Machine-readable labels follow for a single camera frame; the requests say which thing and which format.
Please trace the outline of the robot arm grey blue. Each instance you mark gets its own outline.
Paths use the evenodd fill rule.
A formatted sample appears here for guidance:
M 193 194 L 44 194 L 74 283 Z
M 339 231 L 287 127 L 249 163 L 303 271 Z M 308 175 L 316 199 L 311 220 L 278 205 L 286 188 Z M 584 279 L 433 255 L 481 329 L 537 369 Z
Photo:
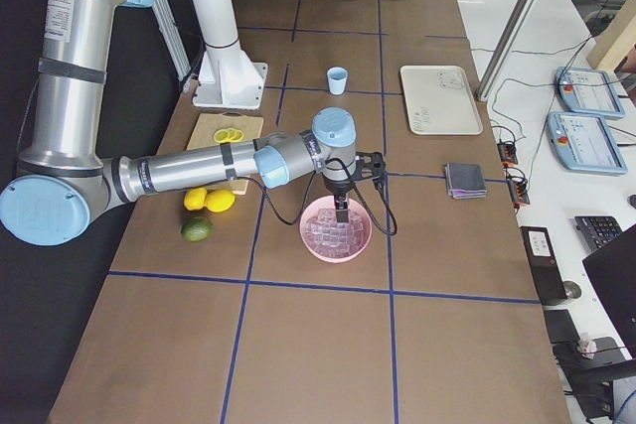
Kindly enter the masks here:
M 16 176 L 1 194 L 4 227 L 31 244 L 59 245 L 143 196 L 253 174 L 269 189 L 321 174 L 345 214 L 361 154 L 354 119 L 339 107 L 319 111 L 309 129 L 293 135 L 138 159 L 96 156 L 113 17 L 134 1 L 48 0 L 33 140 L 18 154 Z

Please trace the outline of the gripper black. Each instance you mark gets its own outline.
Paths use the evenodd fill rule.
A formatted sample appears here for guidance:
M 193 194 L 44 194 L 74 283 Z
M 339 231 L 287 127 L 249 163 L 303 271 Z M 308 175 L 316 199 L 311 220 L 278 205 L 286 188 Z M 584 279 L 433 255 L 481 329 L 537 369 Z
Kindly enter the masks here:
M 325 187 L 333 195 L 336 221 L 338 223 L 349 222 L 348 195 L 354 186 L 355 183 L 349 179 L 325 179 Z

